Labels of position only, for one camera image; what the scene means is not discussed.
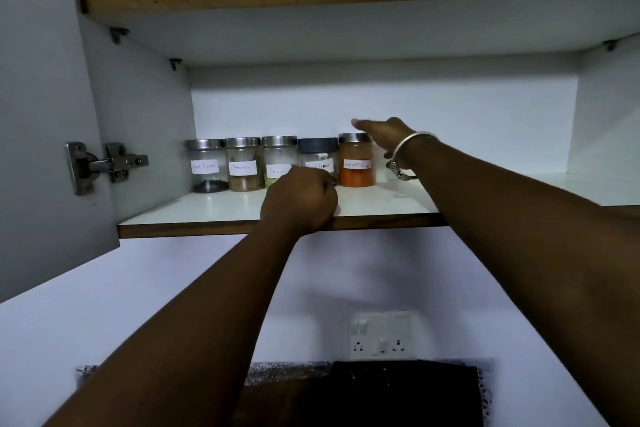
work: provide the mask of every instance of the metal hinge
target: metal hinge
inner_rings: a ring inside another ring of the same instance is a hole
[[[78,196],[86,196],[93,192],[93,181],[101,172],[108,172],[111,182],[123,182],[129,179],[129,171],[136,167],[149,165],[146,155],[128,154],[123,144],[107,144],[105,159],[98,159],[87,152],[82,142],[67,142],[67,156],[71,168],[71,179]]]

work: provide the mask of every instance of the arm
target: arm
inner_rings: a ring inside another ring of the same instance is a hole
[[[333,216],[331,180],[294,167],[273,184],[256,228],[128,338],[46,427],[226,424],[292,248]]]
[[[413,133],[397,118],[354,125],[386,157]],[[640,229],[431,137],[399,158],[608,422],[640,425]]]

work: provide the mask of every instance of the hand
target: hand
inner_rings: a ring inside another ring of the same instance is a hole
[[[407,135],[411,135],[415,132],[413,129],[406,126],[406,124],[398,117],[391,117],[386,122],[375,120],[358,120],[354,118],[353,120],[351,120],[351,124],[358,130],[367,132],[376,144],[386,150],[387,152],[385,153],[385,158],[387,159],[391,158],[394,150],[402,141],[402,139],[404,139]],[[399,158],[398,166],[401,169],[409,168],[403,165],[401,158]]]
[[[269,186],[262,203],[260,220],[270,227],[284,227],[300,238],[316,232],[338,206],[335,179],[324,169],[294,165]]]

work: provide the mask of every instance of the wall switch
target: wall switch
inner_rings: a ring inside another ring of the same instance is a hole
[[[409,360],[413,350],[412,311],[359,312],[349,318],[349,360]]]

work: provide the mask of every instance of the cabinet door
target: cabinet door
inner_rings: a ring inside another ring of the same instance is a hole
[[[118,246],[109,183],[76,196],[65,143],[102,155],[75,0],[0,0],[0,302]]]

